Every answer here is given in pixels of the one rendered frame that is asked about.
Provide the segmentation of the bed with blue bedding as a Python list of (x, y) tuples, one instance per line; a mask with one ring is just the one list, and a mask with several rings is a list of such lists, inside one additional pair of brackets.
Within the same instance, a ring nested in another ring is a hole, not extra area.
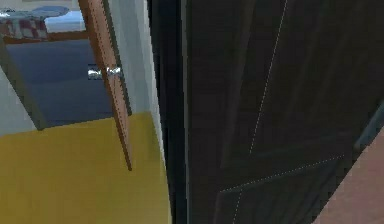
[(0, 8), (0, 37), (9, 44), (83, 40), (88, 38), (80, 11), (38, 17), (32, 10)]

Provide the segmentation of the orange-brown wooden door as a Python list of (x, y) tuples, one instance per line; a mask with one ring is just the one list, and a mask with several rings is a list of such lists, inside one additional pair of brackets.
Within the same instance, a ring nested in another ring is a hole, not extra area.
[(128, 137), (128, 110), (123, 82), (118, 76), (108, 76), (107, 68), (119, 67), (112, 44), (110, 28), (107, 21), (104, 0), (78, 0), (84, 18), (86, 31), (91, 43), (98, 68), (111, 107), (119, 135), (124, 159), (129, 171), (132, 170), (131, 151)]

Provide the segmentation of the blue-grey pillow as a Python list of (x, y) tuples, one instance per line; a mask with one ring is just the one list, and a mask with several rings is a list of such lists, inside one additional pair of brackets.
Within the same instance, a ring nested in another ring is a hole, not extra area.
[(38, 17), (59, 17), (66, 15), (70, 11), (64, 6), (41, 6), (32, 10), (32, 14)]

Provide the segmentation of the dark brown panelled door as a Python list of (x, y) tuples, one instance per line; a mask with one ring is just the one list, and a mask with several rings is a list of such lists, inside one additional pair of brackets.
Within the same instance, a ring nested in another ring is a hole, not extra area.
[(187, 224), (313, 224), (384, 116), (384, 0), (187, 0)]

